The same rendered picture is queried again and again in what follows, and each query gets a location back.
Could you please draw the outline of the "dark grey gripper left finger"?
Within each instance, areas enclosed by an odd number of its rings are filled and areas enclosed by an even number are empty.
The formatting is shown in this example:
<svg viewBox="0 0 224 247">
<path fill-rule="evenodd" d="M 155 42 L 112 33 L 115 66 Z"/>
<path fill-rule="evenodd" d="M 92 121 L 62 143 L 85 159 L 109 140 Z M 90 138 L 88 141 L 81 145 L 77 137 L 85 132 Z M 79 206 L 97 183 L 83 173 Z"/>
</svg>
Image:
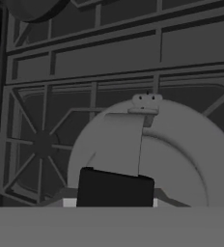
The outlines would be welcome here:
<svg viewBox="0 0 224 247">
<path fill-rule="evenodd" d="M 41 206 L 105 206 L 102 198 L 106 195 L 105 190 L 114 180 L 115 174 L 113 173 L 95 170 L 91 167 L 82 168 L 76 189 L 64 188 L 52 199 L 41 203 Z"/>
</svg>

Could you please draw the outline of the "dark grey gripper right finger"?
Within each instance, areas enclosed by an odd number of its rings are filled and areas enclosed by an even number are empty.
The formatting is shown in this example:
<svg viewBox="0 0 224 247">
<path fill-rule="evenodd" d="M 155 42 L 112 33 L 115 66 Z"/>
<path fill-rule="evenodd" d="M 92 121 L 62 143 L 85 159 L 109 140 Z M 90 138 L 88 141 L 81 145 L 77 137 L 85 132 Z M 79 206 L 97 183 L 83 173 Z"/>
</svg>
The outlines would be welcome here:
<svg viewBox="0 0 224 247">
<path fill-rule="evenodd" d="M 189 207 L 188 204 L 170 198 L 161 188 L 155 186 L 153 178 L 145 176 L 117 175 L 116 206 L 150 207 L 154 199 L 170 206 Z"/>
</svg>

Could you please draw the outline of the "hob with dark grates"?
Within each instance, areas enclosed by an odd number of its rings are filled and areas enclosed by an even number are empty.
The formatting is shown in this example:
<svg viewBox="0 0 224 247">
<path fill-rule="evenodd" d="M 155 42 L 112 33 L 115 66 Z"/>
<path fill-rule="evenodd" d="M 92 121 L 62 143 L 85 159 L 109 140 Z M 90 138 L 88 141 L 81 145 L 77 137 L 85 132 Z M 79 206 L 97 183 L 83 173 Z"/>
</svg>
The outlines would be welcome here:
<svg viewBox="0 0 224 247">
<path fill-rule="evenodd" d="M 82 130 L 136 95 L 187 106 L 224 132 L 224 0 L 70 0 L 38 23 L 2 5 L 2 205 L 40 206 L 69 188 Z"/>
</svg>

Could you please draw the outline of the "dark round pan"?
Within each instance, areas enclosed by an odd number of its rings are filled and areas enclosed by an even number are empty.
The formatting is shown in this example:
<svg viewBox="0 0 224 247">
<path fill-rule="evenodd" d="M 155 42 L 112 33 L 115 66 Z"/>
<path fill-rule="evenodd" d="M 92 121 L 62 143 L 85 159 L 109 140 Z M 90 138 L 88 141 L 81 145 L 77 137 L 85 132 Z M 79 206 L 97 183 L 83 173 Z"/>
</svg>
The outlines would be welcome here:
<svg viewBox="0 0 224 247">
<path fill-rule="evenodd" d="M 70 0 L 2 0 L 9 13 L 27 23 L 44 22 L 59 14 Z"/>
</svg>

